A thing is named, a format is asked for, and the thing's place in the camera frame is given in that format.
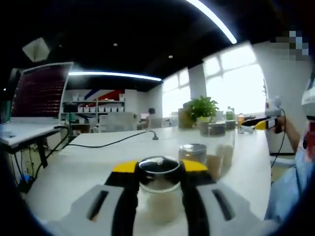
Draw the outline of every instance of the table leg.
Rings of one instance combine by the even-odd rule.
[[[37,146],[38,146],[38,152],[39,152],[39,157],[40,157],[41,164],[43,165],[43,168],[46,168],[48,163],[47,163],[47,159],[46,159],[46,155],[45,155],[45,149],[44,149],[44,142],[43,142],[43,140],[40,140],[37,143]]]

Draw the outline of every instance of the bottle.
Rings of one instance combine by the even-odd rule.
[[[233,120],[234,119],[234,112],[231,107],[227,107],[226,111],[226,120]]]
[[[238,128],[241,127],[241,125],[244,123],[245,121],[245,117],[243,115],[243,113],[240,113],[237,117],[237,125],[238,125]]]

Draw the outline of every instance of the window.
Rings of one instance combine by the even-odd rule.
[[[221,111],[230,106],[236,114],[264,112],[264,76],[250,45],[243,44],[205,59],[204,70],[207,96],[218,102]]]
[[[185,102],[190,101],[188,70],[184,69],[164,80],[162,94],[163,117],[170,117]]]

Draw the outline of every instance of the computer monitor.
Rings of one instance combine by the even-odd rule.
[[[148,115],[149,115],[149,113],[141,113],[140,114],[140,120],[145,121]]]
[[[24,70],[12,101],[13,118],[60,118],[60,107],[72,62]]]

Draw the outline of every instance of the fluorescent light strip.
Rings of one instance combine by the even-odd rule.
[[[116,73],[116,72],[94,72],[94,71],[79,71],[79,72],[69,72],[69,76],[80,76],[80,75],[109,75],[109,76],[121,76],[121,77],[131,77],[138,78],[144,80],[154,80],[161,81],[162,79],[145,76],[145,75],[133,75],[133,74],[125,74],[125,73]]]
[[[201,12],[203,12],[207,17],[210,18],[222,32],[226,35],[226,37],[231,41],[232,44],[237,43],[236,38],[232,35],[231,31],[225,26],[225,24],[210,10],[205,4],[198,0],[186,0],[190,4],[194,5]]]

